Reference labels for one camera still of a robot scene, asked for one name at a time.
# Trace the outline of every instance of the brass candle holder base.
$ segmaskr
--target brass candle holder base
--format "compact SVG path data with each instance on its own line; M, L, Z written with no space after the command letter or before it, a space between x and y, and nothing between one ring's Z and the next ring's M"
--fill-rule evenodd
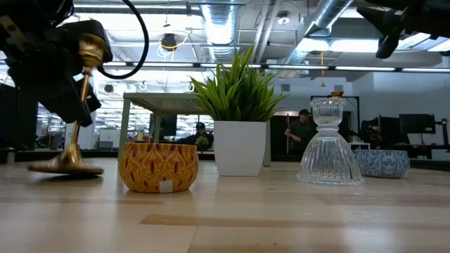
M84 82L81 90L81 102L86 102L89 88L89 77L91 68L101 64L106 49L106 42L91 34L84 34L79 40L79 55L84 63ZM63 153L48 162L38 162L28 167L30 171L55 173L55 174L78 174L99 175L103 173L102 168L92 167L83 161L78 147L79 122L74 122L74 131L71 144L64 149Z
M103 169L93 167L84 162L78 145L70 144L63 153L46 162L37 162L28 167L30 171L54 173L54 174L76 174L76 175L100 175Z

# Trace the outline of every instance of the glass vase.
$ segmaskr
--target glass vase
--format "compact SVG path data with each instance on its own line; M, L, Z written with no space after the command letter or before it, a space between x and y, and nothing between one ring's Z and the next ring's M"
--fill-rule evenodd
M354 153L338 133L345 100L317 98L311 101L318 133L305 150L297 180L305 183L357 186L364 183Z

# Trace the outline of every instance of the orange patterned bowl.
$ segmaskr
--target orange patterned bowl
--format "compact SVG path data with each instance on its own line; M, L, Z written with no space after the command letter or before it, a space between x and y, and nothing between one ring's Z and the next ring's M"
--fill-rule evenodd
M197 177L197 146L125 143L119 168L132 191L175 193L189 188Z

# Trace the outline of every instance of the blue patterned bowl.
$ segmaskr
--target blue patterned bowl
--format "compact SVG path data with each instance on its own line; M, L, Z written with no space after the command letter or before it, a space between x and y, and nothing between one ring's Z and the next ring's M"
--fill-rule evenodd
M364 176L399 179L409 169L408 153L403 150L355 150Z

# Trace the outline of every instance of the computer screen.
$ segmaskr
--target computer screen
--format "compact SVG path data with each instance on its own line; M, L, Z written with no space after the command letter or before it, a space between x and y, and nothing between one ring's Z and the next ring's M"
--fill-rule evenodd
M161 117L160 136L176 136L177 115L163 115ZM155 123L155 114L150 117L150 129Z
M436 123L433 114L400 115L402 134L435 134Z
M384 139L391 144L409 144L408 134L400 130L400 119L397 117L380 116L380 128Z

